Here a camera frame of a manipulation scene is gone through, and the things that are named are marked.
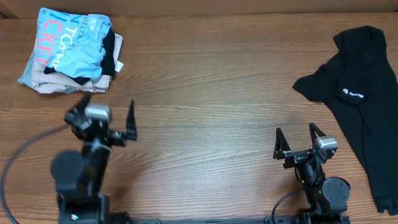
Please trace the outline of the light blue printed t-shirt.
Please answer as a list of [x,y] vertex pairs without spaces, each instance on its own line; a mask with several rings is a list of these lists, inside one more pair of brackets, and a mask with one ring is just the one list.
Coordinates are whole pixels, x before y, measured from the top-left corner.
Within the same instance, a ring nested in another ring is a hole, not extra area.
[[108,16],[68,14],[43,7],[37,25],[36,62],[71,78],[100,78],[106,55],[103,39],[111,28]]

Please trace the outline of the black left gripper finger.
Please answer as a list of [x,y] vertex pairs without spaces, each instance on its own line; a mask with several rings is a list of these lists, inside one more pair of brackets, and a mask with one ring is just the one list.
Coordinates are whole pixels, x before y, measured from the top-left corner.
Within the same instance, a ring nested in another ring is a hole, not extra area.
[[90,102],[91,93],[86,93],[84,97],[72,108],[70,108],[65,115],[65,122],[67,124],[73,124],[73,122],[82,114],[85,113],[85,108]]
[[134,116],[134,100],[131,100],[126,119],[126,138],[130,141],[137,140],[136,119]]

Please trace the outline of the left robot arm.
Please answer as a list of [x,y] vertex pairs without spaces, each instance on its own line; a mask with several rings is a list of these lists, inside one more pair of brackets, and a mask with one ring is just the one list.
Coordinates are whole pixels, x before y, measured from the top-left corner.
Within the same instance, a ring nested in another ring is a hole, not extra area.
[[110,129],[111,108],[92,103],[86,95],[67,111],[65,122],[83,142],[81,151],[66,150],[52,161],[59,223],[132,223],[127,212],[110,211],[110,199],[101,194],[109,155],[114,146],[137,139],[134,103],[129,106],[125,131]]

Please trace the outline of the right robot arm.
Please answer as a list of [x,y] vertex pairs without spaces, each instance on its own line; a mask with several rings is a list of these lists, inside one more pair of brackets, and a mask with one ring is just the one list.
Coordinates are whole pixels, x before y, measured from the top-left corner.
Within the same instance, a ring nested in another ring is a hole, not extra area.
[[[264,221],[296,224],[344,224],[349,217],[343,216],[348,209],[350,184],[340,177],[326,177],[322,165],[331,159],[338,149],[333,136],[327,136],[315,123],[309,124],[312,145],[309,149],[292,151],[282,130],[276,129],[273,158],[283,160],[285,169],[293,168],[302,188],[282,197]],[[289,197],[303,192],[308,208],[300,208],[295,215],[277,216],[277,207]]]

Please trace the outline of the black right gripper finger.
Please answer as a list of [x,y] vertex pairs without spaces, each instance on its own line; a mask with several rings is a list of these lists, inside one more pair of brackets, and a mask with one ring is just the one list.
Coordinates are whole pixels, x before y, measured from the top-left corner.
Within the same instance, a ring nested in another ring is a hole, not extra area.
[[318,149],[320,146],[318,145],[318,138],[326,136],[326,134],[321,131],[315,123],[309,124],[310,136],[312,140],[312,147],[314,149]]
[[285,159],[288,153],[291,153],[291,148],[282,130],[280,128],[277,128],[273,158],[278,160]]

